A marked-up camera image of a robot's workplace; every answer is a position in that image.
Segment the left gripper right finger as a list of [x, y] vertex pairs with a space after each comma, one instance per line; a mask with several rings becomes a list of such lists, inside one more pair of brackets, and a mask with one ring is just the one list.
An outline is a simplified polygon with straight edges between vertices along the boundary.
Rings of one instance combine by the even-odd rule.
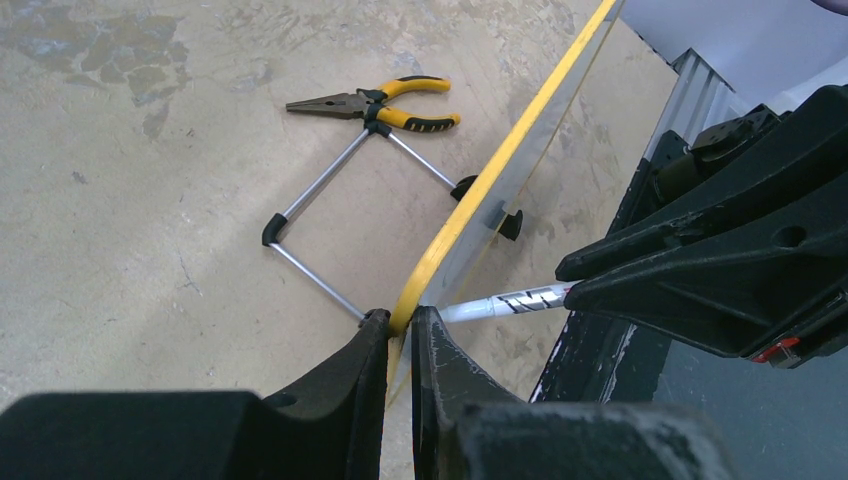
[[490, 403], [519, 403], [452, 339], [437, 308], [412, 315], [412, 438], [417, 479], [466, 479], [461, 427]]

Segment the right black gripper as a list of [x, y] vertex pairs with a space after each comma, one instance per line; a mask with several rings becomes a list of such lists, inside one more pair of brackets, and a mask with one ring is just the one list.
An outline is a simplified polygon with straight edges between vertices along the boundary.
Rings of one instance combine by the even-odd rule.
[[847, 89], [828, 85], [709, 180], [566, 255], [556, 278], [587, 281], [565, 306], [775, 369], [836, 352], [847, 343], [846, 169]]

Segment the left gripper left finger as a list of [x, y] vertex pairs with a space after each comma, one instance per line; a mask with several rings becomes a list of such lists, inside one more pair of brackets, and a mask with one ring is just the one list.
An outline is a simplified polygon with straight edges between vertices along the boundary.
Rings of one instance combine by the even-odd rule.
[[280, 479], [379, 477], [390, 313], [368, 311], [337, 352], [263, 402], [281, 417]]

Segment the green whiteboard marker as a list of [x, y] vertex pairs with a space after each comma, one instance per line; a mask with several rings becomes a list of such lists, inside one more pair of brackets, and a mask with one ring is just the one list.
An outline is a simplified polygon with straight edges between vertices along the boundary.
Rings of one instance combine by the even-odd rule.
[[554, 283], [500, 293], [444, 307], [439, 310], [439, 314], [445, 323], [459, 323], [561, 308], [567, 295], [577, 284], [578, 281]]

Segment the yellow framed whiteboard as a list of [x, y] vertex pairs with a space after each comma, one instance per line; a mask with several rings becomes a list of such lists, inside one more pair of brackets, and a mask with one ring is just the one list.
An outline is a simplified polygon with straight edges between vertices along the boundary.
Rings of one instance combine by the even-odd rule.
[[441, 160], [461, 165], [469, 190], [450, 213], [427, 197], [401, 219], [394, 199], [419, 189], [391, 168], [377, 178], [377, 198], [390, 213], [381, 231], [388, 248], [330, 243], [351, 292], [378, 300], [397, 295], [390, 321], [389, 368], [398, 371], [413, 312], [442, 305], [514, 212], [515, 202], [563, 123], [619, 17], [618, 1], [408, 2], [393, 27], [395, 41], [415, 46], [449, 68], [466, 114], [444, 133]]

